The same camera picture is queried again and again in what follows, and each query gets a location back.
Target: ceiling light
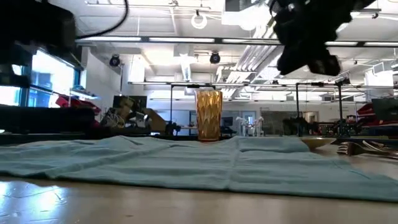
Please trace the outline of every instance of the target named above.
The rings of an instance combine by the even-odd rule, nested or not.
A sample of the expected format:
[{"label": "ceiling light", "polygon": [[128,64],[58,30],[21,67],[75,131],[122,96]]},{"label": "ceiling light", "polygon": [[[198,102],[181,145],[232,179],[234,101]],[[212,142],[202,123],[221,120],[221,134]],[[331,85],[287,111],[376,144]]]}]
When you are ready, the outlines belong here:
[{"label": "ceiling light", "polygon": [[240,83],[214,83],[213,86],[244,86]]},{"label": "ceiling light", "polygon": [[166,82],[128,82],[130,85],[167,85]]},{"label": "ceiling light", "polygon": [[398,42],[366,42],[368,47],[398,47]]},{"label": "ceiling light", "polygon": [[140,42],[141,37],[99,36],[78,40],[79,42]]},{"label": "ceiling light", "polygon": [[149,42],[213,43],[214,38],[149,37]]},{"label": "ceiling light", "polygon": [[206,86],[206,83],[193,83],[193,82],[186,82],[186,83],[171,83],[174,86],[187,86],[187,85],[201,85]]},{"label": "ceiling light", "polygon": [[223,43],[226,44],[268,44],[268,45],[281,45],[277,39],[223,39]]},{"label": "ceiling light", "polygon": [[[197,23],[195,21],[196,18],[201,17],[201,22]],[[191,24],[194,28],[196,29],[203,29],[207,26],[207,17],[205,15],[199,15],[199,13],[196,13],[192,16],[191,19]]]},{"label": "ceiling light", "polygon": [[326,42],[326,46],[334,47],[334,46],[355,46],[358,42],[355,41],[329,41]]}]

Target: black cable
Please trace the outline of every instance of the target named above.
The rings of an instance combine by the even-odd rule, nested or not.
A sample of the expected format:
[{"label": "black cable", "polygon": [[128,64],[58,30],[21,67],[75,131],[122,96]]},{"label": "black cable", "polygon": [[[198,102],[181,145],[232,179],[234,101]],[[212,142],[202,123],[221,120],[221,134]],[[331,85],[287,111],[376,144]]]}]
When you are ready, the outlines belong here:
[{"label": "black cable", "polygon": [[269,14],[271,14],[272,17],[274,17],[274,16],[272,15],[272,8],[274,7],[276,1],[277,1],[277,0],[272,0],[272,2],[271,2],[270,5],[269,5]]},{"label": "black cable", "polygon": [[123,15],[122,19],[115,26],[112,26],[111,28],[103,30],[101,32],[96,32],[94,34],[85,34],[85,35],[77,36],[76,40],[89,38],[89,37],[96,37],[96,36],[104,35],[104,34],[107,34],[109,32],[112,32],[112,31],[116,30],[117,28],[119,28],[127,20],[128,16],[129,16],[130,8],[129,8],[129,1],[128,0],[124,0],[124,8],[125,8],[124,15]]}]

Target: metal fork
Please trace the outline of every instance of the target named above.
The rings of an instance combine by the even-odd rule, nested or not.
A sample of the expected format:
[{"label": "metal fork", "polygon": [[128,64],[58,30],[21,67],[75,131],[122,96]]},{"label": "metal fork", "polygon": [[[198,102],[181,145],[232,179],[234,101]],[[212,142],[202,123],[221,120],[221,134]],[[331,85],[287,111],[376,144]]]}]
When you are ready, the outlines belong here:
[{"label": "metal fork", "polygon": [[338,147],[337,153],[342,154],[342,155],[347,155],[347,156],[357,156],[357,155],[361,155],[361,154],[372,154],[372,155],[378,155],[378,156],[386,156],[391,159],[398,159],[398,156],[395,153],[367,150],[355,142],[341,143]]},{"label": "metal fork", "polygon": [[366,147],[369,147],[369,148],[371,148],[373,150],[376,150],[376,151],[390,152],[390,153],[394,153],[394,154],[398,153],[397,149],[393,149],[393,148],[391,148],[391,147],[389,147],[389,146],[387,146],[387,145],[385,145],[383,143],[378,143],[378,142],[374,142],[374,141],[367,142],[365,140],[362,143]]}]

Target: red machine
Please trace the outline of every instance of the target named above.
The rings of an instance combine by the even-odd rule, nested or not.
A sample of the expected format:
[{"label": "red machine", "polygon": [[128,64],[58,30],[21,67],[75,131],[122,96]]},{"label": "red machine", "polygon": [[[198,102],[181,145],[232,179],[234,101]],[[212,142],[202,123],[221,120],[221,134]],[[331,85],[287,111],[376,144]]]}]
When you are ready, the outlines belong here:
[{"label": "red machine", "polygon": [[378,120],[373,110],[373,103],[365,104],[357,111],[358,117],[361,118],[359,123],[363,123],[362,127],[376,127],[376,126],[398,126],[398,121],[381,121]]},{"label": "red machine", "polygon": [[[69,107],[69,96],[60,95],[55,103],[62,108]],[[99,115],[99,113],[101,112],[101,109],[99,107],[95,106],[93,103],[79,100],[76,98],[70,99],[70,107],[72,107],[72,108],[91,108],[91,109],[93,109],[95,116]]]}]

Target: air duct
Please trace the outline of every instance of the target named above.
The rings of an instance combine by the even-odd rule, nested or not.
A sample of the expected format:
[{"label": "air duct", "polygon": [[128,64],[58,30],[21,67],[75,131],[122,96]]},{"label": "air duct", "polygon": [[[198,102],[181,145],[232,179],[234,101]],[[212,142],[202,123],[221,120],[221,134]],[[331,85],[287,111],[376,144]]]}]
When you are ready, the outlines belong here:
[{"label": "air duct", "polygon": [[178,58],[180,61],[184,81],[190,82],[192,80],[190,64],[195,61],[193,47],[187,44],[175,45],[174,57]]}]

